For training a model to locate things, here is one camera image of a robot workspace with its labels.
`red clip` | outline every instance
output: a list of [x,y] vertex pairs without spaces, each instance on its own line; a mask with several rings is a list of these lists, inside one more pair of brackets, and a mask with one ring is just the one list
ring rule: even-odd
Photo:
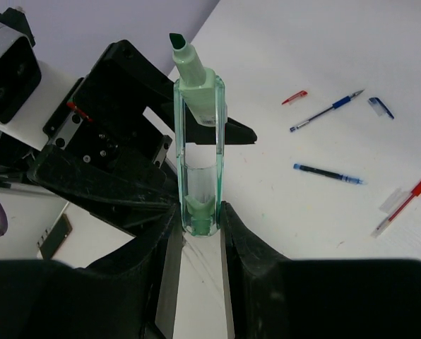
[[82,116],[82,118],[88,122],[93,122],[93,119],[91,119],[87,114],[85,114],[81,109],[79,109],[76,104],[74,104],[72,101],[68,101],[66,103],[66,106],[68,106],[70,109],[72,109],[75,113],[78,113]]
[[306,97],[308,95],[308,92],[306,90],[301,90],[297,94],[294,94],[292,97],[289,97],[285,101],[283,101],[282,105],[289,103],[292,103],[295,99],[298,99],[299,97]]

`camera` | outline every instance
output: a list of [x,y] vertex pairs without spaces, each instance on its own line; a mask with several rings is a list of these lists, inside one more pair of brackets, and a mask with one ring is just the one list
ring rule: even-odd
[[20,27],[21,18],[25,15],[13,9],[0,14],[0,124],[10,122],[41,81],[32,36],[4,23],[9,19]]

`blue pen cap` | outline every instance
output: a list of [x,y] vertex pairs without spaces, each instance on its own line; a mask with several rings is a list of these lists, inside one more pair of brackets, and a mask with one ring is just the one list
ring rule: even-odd
[[394,119],[394,116],[389,110],[389,108],[379,98],[370,97],[367,101],[379,117],[387,114],[390,118]]

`blue pen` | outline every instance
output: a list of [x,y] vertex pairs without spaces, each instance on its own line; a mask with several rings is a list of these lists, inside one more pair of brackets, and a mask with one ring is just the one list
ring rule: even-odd
[[314,168],[301,164],[294,164],[294,170],[300,170],[304,172],[310,172],[314,174],[323,175],[324,177],[341,180],[342,182],[348,182],[349,184],[361,185],[363,181],[360,178],[351,177],[350,175],[339,174],[335,172],[329,172],[324,169]]
[[339,107],[341,107],[341,106],[343,106],[343,105],[347,104],[348,102],[350,102],[350,101],[351,101],[351,99],[353,99],[354,97],[357,97],[358,95],[360,95],[361,93],[363,93],[363,91],[364,91],[364,90],[358,90],[357,92],[355,92],[355,93],[353,93],[353,94],[351,94],[351,95],[348,95],[347,97],[343,97],[341,100],[339,100],[339,101],[335,102],[334,104],[332,104],[329,108],[327,108],[327,109],[325,109],[324,111],[322,111],[322,112],[320,112],[320,113],[318,113],[318,114],[316,114],[316,115],[314,115],[314,116],[312,116],[312,117],[310,117],[310,118],[306,119],[305,121],[300,122],[299,124],[297,124],[297,125],[295,125],[295,126],[291,127],[289,130],[290,130],[291,132],[294,132],[294,131],[296,131],[296,130],[298,130],[298,129],[300,129],[300,128],[304,127],[304,126],[306,126],[306,125],[307,125],[307,124],[309,124],[311,121],[313,121],[313,120],[315,120],[315,119],[317,119],[317,118],[321,117],[321,116],[322,116],[322,115],[324,115],[325,113],[330,112],[330,111],[332,111],[332,110],[334,110],[334,109],[337,109],[337,108],[339,108]]

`red pen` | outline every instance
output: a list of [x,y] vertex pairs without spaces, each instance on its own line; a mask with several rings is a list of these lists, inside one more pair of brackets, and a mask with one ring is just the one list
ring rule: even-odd
[[403,211],[403,209],[417,196],[421,194],[421,181],[418,185],[411,190],[403,202],[397,207],[388,217],[381,222],[379,226],[371,234],[374,238],[377,238],[392,222],[396,217]]
[[308,92],[306,90],[301,90],[297,94],[294,94],[292,97],[289,97],[285,101],[283,101],[282,105],[289,103],[292,103],[292,101],[298,99],[299,97],[306,97],[308,95]]

